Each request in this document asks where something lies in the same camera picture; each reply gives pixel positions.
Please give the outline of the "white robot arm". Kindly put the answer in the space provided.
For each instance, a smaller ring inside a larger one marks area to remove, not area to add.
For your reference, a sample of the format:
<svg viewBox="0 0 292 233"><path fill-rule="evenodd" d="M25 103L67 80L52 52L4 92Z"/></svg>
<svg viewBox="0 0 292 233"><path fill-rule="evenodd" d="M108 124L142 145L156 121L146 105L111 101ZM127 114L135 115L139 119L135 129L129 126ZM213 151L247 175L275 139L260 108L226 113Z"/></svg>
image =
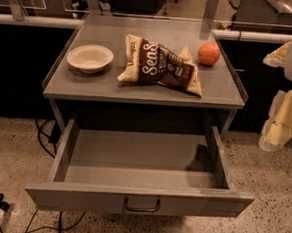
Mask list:
<svg viewBox="0 0 292 233"><path fill-rule="evenodd" d="M282 67L284 76L292 82L292 40L266 55L263 63L271 67ZM258 145L264 151L276 151L290 139L292 139L292 89L287 92L278 91L275 95Z"/></svg>

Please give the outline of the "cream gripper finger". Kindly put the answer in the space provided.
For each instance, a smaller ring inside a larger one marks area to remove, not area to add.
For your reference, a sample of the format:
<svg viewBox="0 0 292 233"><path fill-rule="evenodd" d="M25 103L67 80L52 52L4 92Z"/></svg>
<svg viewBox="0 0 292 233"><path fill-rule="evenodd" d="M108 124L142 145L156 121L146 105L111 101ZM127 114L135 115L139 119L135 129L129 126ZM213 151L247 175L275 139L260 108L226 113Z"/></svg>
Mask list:
<svg viewBox="0 0 292 233"><path fill-rule="evenodd" d="M292 131L284 124L267 121L262 128L258 142L263 151L277 151L292 138Z"/></svg>
<svg viewBox="0 0 292 233"><path fill-rule="evenodd" d="M284 67L289 46L290 42L284 43L281 47L266 55L263 63L271 67Z"/></svg>

